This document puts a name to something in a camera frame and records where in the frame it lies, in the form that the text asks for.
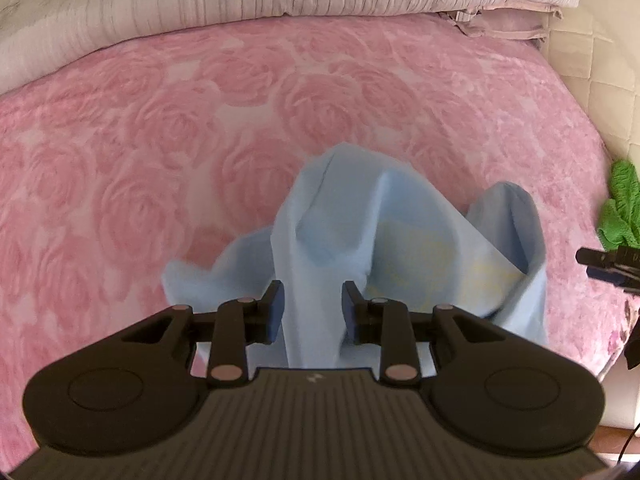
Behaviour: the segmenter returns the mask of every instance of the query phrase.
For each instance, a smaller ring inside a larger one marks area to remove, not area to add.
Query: green cloth
[[[607,251],[618,246],[640,249],[640,184],[636,168],[628,160],[611,167],[608,199],[600,211],[598,238]]]

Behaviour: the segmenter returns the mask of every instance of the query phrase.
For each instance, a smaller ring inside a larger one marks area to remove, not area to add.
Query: light blue cloth
[[[455,304],[546,344],[542,230],[533,200],[515,184],[487,190],[465,219],[411,167],[340,144],[303,168],[272,228],[233,242],[211,270],[171,262],[162,283],[169,304],[208,312],[261,296],[274,278],[285,286],[282,327],[274,345],[249,347],[252,370],[376,370],[380,349],[345,338],[345,280],[410,310]],[[418,352],[423,373],[433,374],[428,345]]]

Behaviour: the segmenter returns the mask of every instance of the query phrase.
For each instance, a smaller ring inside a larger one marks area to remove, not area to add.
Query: pink bedspread
[[[34,447],[39,368],[164,308],[171,258],[210,266],[269,224],[312,155],[405,160],[460,210],[527,189],[548,247],[551,346],[594,373],[634,321],[590,282],[600,138],[529,44],[427,16],[280,18],[128,41],[0,100],[0,468]]]

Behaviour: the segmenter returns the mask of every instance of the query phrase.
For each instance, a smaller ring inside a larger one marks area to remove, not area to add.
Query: quilted headboard
[[[614,158],[640,168],[640,73],[584,7],[551,18],[542,53],[596,126]]]
[[[640,0],[580,0],[563,12],[542,53],[611,155],[640,168]]]

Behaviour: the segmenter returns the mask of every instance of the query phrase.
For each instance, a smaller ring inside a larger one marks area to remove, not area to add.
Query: rose pattern
[[[0,98],[0,469],[35,443],[33,373],[167,307],[171,258],[210,267],[343,141],[411,164],[464,211],[498,180],[533,196],[552,349],[599,373],[638,318],[587,280],[602,142],[530,44],[435,18],[273,18],[114,45]],[[201,361],[194,369],[203,371]]]
[[[0,139],[0,203],[11,198],[24,177],[24,159],[21,142]]]
[[[367,135],[360,89],[340,75],[292,74],[275,106],[289,135],[319,154],[336,142],[360,144]]]
[[[134,50],[127,56],[126,65],[122,63],[122,58],[117,56],[92,67],[93,72],[102,75],[97,88],[102,96],[101,107],[124,108],[132,100],[158,89],[162,82],[162,63],[148,52]]]
[[[28,195],[42,202],[45,222],[56,221],[76,209],[91,181],[83,150],[69,142],[43,142],[29,157],[25,176]]]
[[[293,59],[281,47],[249,45],[216,52],[201,63],[198,76],[213,81],[231,106],[259,106],[267,102]]]
[[[217,94],[205,85],[168,85],[132,112],[127,121],[128,140],[161,158],[167,167],[198,164],[223,135],[223,126],[214,115],[217,106]]]
[[[221,151],[211,167],[211,183],[238,234],[273,223],[304,164],[295,146],[270,130],[250,137],[243,146]]]
[[[148,276],[190,242],[184,183],[140,156],[123,166],[97,187],[95,234],[105,259],[130,276]]]
[[[33,286],[36,269],[36,210],[28,203],[9,202],[0,212],[0,301],[15,306]]]
[[[94,242],[67,233],[40,257],[34,291],[40,316],[54,313],[56,332],[89,341],[104,323],[108,309],[104,291],[104,263],[96,258]]]
[[[341,61],[329,66],[329,72],[353,79],[360,85],[360,92],[369,112],[377,124],[401,128],[413,123],[420,110],[416,94],[402,79],[391,71],[354,61]]]

